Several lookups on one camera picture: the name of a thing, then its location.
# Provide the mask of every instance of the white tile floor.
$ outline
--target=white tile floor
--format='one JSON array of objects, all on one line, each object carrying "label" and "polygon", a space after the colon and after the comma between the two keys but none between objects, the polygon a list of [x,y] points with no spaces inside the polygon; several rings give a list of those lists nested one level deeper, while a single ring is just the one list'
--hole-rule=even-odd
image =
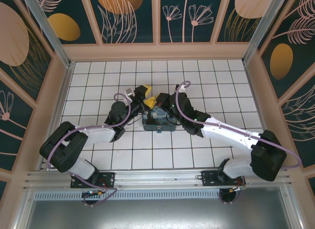
[{"label": "white tile floor", "polygon": [[[262,132],[241,60],[76,63],[62,122],[101,125],[118,91],[152,84],[151,95],[173,93],[184,79],[192,83],[187,94],[195,109],[233,126]],[[215,139],[191,136],[182,127],[156,133],[144,131],[139,120],[125,129],[114,143],[85,146],[81,157],[100,170],[117,170],[217,167],[225,158],[244,155]]]}]

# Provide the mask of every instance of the yellow circle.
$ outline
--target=yellow circle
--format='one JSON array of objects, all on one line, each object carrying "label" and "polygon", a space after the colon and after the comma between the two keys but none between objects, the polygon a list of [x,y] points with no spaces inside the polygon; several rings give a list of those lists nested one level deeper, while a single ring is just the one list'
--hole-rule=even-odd
[{"label": "yellow circle", "polygon": [[243,18],[255,19],[265,14],[271,0],[235,0],[235,10]]},{"label": "yellow circle", "polygon": [[[126,9],[126,6],[124,5],[123,0],[98,0],[98,1],[106,10],[112,13],[115,13],[115,14],[128,13],[128,9]],[[133,7],[133,10],[137,10],[143,2],[143,0],[125,0],[125,1],[126,1],[126,5],[127,5],[127,2],[130,2],[130,4]]]},{"label": "yellow circle", "polygon": [[48,18],[58,38],[66,41],[74,41],[80,37],[78,24],[69,16],[56,13]]},{"label": "yellow circle", "polygon": [[270,60],[270,71],[273,77],[278,80],[284,78],[293,63],[293,51],[289,45],[281,43],[272,52]]},{"label": "yellow circle", "polygon": [[29,53],[29,34],[24,21],[11,7],[0,2],[0,61],[21,65]]}]

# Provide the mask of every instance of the flower illustration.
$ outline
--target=flower illustration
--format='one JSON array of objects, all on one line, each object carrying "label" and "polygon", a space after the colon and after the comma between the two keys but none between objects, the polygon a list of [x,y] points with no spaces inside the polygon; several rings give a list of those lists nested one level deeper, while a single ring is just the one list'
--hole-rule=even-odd
[{"label": "flower illustration", "polygon": [[[14,101],[14,95],[10,92],[7,93],[7,96],[5,96],[4,91],[0,91],[0,121],[10,121],[13,124],[22,127],[24,129],[26,129],[26,127],[23,127],[22,125],[12,121],[10,119],[10,112],[12,110],[12,106],[13,106],[13,101]],[[11,136],[12,138],[18,139],[18,140],[23,140],[23,138],[16,136],[12,133],[9,133],[5,130],[0,129],[0,132],[3,134],[6,134],[8,136]],[[10,154],[10,153],[3,153],[0,152],[0,154],[4,154],[4,155],[16,155],[16,154]]]},{"label": "flower illustration", "polygon": [[211,17],[211,6],[199,6],[196,11],[196,5],[189,7],[189,16],[192,25],[191,41],[193,42],[193,32],[195,26],[206,25],[213,22]]},{"label": "flower illustration", "polygon": [[169,38],[171,39],[171,43],[172,43],[173,40],[172,40],[172,35],[171,35],[171,29],[169,27],[169,22],[171,20],[180,19],[182,17],[182,14],[180,13],[178,5],[177,6],[170,6],[169,8],[168,8],[168,6],[164,6],[163,12],[164,12],[164,15],[167,19]]}]

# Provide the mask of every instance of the purple cable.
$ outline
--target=purple cable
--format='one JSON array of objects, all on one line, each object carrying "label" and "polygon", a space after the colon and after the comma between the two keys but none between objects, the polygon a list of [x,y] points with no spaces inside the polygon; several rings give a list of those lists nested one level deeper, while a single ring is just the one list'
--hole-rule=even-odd
[{"label": "purple cable", "polygon": [[[51,160],[51,158],[52,158],[54,152],[55,152],[55,151],[57,150],[57,148],[59,147],[59,145],[61,145],[61,143],[62,143],[68,136],[70,136],[71,134],[73,134],[73,133],[75,133],[75,132],[77,132],[77,131],[82,131],[82,130],[92,130],[92,129],[98,129],[98,128],[117,127],[117,126],[122,125],[123,123],[125,123],[125,122],[128,120],[128,118],[129,118],[129,116],[130,116],[130,113],[131,113],[130,100],[126,97],[126,95],[121,94],[121,93],[117,93],[117,94],[114,95],[114,100],[115,100],[115,101],[118,100],[118,99],[116,98],[117,95],[123,96],[123,97],[127,100],[127,102],[128,102],[128,107],[129,107],[129,109],[128,109],[128,114],[127,114],[126,118],[123,119],[120,123],[115,124],[115,125],[80,127],[80,128],[77,128],[77,129],[74,129],[74,130],[68,132],[67,134],[65,134],[65,135],[57,142],[57,144],[55,145],[55,147],[54,147],[54,148],[52,149],[52,151],[50,152],[50,154],[49,154],[49,156],[48,156],[48,158],[47,158],[47,167],[48,167],[48,169],[55,169],[54,167],[51,167],[51,166],[50,166],[50,160]],[[85,184],[87,184],[88,186],[91,186],[91,187],[93,187],[93,188],[98,188],[98,189],[102,189],[102,190],[114,190],[114,192],[112,192],[112,193],[111,193],[108,197],[106,197],[105,199],[99,200],[99,201],[98,201],[97,203],[95,203],[95,204],[91,204],[91,205],[90,205],[91,207],[97,206],[97,205],[99,205],[99,204],[105,202],[108,198],[110,198],[110,197],[111,197],[114,193],[116,193],[116,191],[117,191],[117,188],[105,188],[105,187],[100,187],[100,186],[92,185],[92,184],[90,184],[89,182],[87,182],[86,180],[82,179],[80,176],[75,175],[75,174],[73,174],[73,175],[74,175],[76,178],[78,178],[80,181],[84,182]],[[87,197],[87,196],[85,196],[85,197],[83,198],[83,202],[84,202],[84,204],[85,204],[86,206],[88,206],[89,204],[87,204],[87,203],[85,202],[86,197]]]},{"label": "purple cable", "polygon": [[[188,87],[190,86],[190,81],[184,81],[184,82],[182,82],[182,83],[179,85],[179,88],[181,88],[182,85],[185,85],[185,88],[188,88]],[[268,140],[265,140],[265,139],[262,139],[262,138],[259,138],[259,137],[256,137],[256,136],[252,136],[251,134],[248,134],[248,133],[243,133],[242,131],[238,131],[238,130],[233,129],[233,128],[229,127],[229,126],[226,126],[224,123],[217,124],[217,123],[210,123],[210,122],[199,122],[199,121],[195,121],[195,120],[189,118],[188,116],[186,116],[186,115],[182,112],[182,110],[181,110],[181,108],[180,108],[180,106],[179,106],[179,103],[178,103],[178,94],[179,94],[179,92],[178,92],[178,91],[176,91],[176,98],[175,98],[176,107],[177,107],[178,111],[181,113],[181,115],[182,115],[185,119],[189,120],[190,122],[197,123],[197,124],[201,124],[201,125],[209,125],[209,126],[221,127],[221,128],[227,129],[227,130],[229,130],[229,131],[233,131],[233,132],[235,132],[235,133],[237,133],[237,134],[241,134],[241,135],[244,135],[245,137],[253,138],[253,139],[255,139],[255,140],[264,142],[264,143],[269,144],[269,145],[271,145],[271,146],[274,146],[274,147],[276,147],[276,148],[278,148],[278,149],[281,149],[281,150],[283,150],[283,151],[285,151],[285,152],[287,152],[287,153],[293,155],[293,156],[297,159],[297,161],[298,161],[297,164],[292,165],[292,166],[284,166],[284,167],[281,167],[281,169],[295,168],[295,167],[298,167],[298,166],[300,166],[300,165],[302,164],[302,161],[301,161],[301,159],[300,159],[299,156],[297,156],[294,152],[292,152],[292,151],[290,151],[290,150],[288,150],[288,149],[286,149],[286,148],[284,148],[284,147],[282,147],[282,146],[280,146],[280,145],[278,145],[278,144],[275,144],[275,143],[273,143],[273,142],[270,142],[270,141],[268,141]]]}]

